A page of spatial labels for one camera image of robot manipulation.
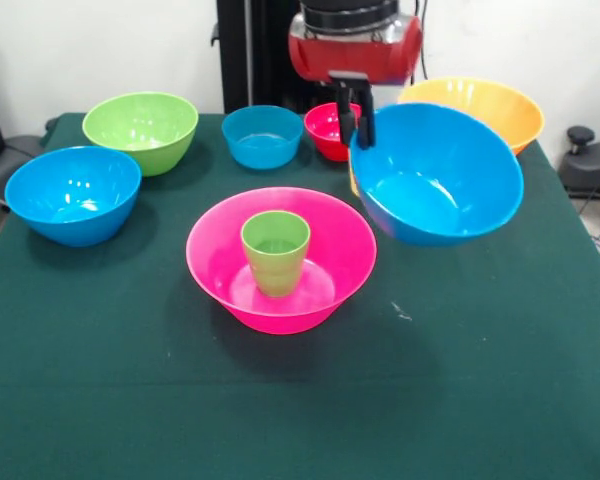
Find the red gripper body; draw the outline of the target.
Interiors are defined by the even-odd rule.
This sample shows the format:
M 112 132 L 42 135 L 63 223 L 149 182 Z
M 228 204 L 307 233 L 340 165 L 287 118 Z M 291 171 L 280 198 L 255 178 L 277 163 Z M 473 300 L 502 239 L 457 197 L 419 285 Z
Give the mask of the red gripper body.
M 420 20 L 400 14 L 389 25 L 355 35 L 311 32 L 294 16 L 288 36 L 291 63 L 307 81 L 328 83 L 345 72 L 374 85 L 401 85 L 413 73 L 423 42 Z

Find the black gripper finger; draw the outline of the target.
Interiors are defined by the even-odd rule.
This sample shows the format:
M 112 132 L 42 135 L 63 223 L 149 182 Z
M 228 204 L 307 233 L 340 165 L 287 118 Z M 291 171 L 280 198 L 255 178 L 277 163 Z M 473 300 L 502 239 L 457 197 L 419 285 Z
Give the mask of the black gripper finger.
M 357 144 L 360 149 L 369 149 L 375 145 L 374 102 L 371 86 L 366 84 L 359 91 L 361 115 L 358 120 Z
M 337 111 L 340 128 L 340 141 L 349 145 L 355 130 L 355 113 L 350 108 L 350 89 L 339 87 L 337 90 Z

